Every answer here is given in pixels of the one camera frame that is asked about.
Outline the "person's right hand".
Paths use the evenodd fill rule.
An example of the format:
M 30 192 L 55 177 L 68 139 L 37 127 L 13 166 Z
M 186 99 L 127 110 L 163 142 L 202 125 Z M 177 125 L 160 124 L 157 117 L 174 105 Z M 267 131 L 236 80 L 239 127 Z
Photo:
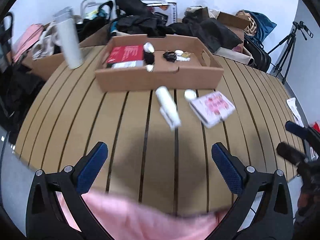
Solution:
M 297 202 L 296 217 L 315 218 L 319 216 L 319 191 L 312 191 L 303 185 Z

